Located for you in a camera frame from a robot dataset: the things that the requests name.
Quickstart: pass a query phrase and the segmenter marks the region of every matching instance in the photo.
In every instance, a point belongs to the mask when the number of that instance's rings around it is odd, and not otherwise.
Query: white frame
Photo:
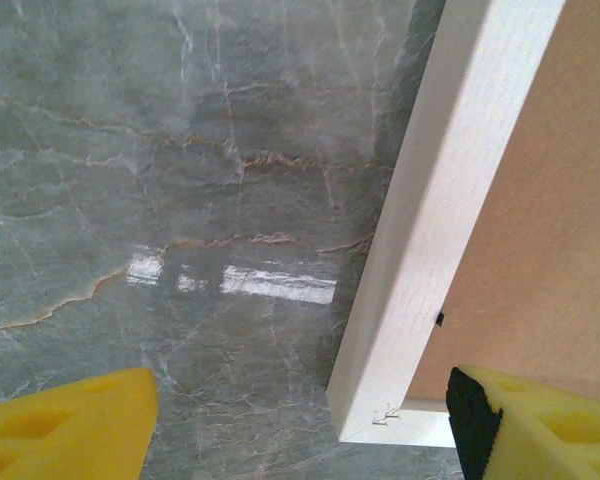
[[[455,446],[405,400],[565,0],[447,0],[327,389],[343,442]]]

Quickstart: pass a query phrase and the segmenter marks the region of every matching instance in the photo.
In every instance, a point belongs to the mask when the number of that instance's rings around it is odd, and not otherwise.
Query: gray marble
[[[324,395],[441,8],[0,0],[0,401],[144,365],[142,478],[461,478]]]

